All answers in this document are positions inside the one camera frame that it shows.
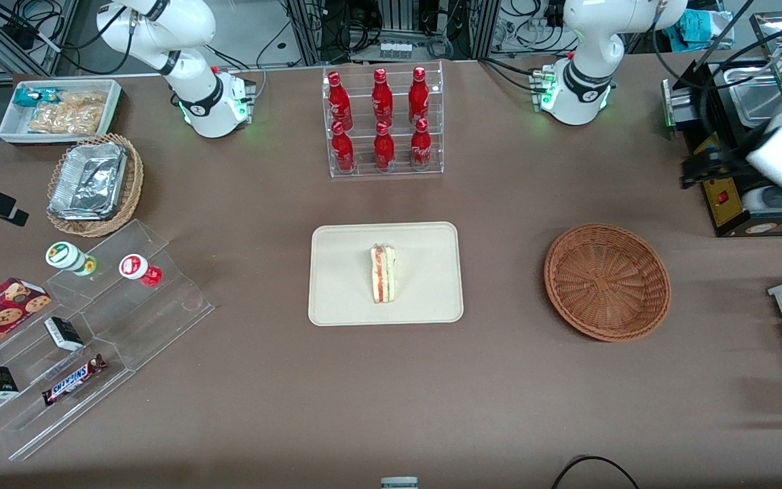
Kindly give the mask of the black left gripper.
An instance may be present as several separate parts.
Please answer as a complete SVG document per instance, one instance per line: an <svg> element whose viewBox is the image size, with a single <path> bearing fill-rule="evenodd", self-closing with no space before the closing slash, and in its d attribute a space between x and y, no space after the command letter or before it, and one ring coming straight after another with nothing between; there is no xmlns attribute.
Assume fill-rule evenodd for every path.
<svg viewBox="0 0 782 489"><path fill-rule="evenodd" d="M742 151L707 149L705 153L691 155L682 162L679 184L682 189L690 189L703 182L714 183L717 180L749 175L751 171L751 164Z"/></svg>

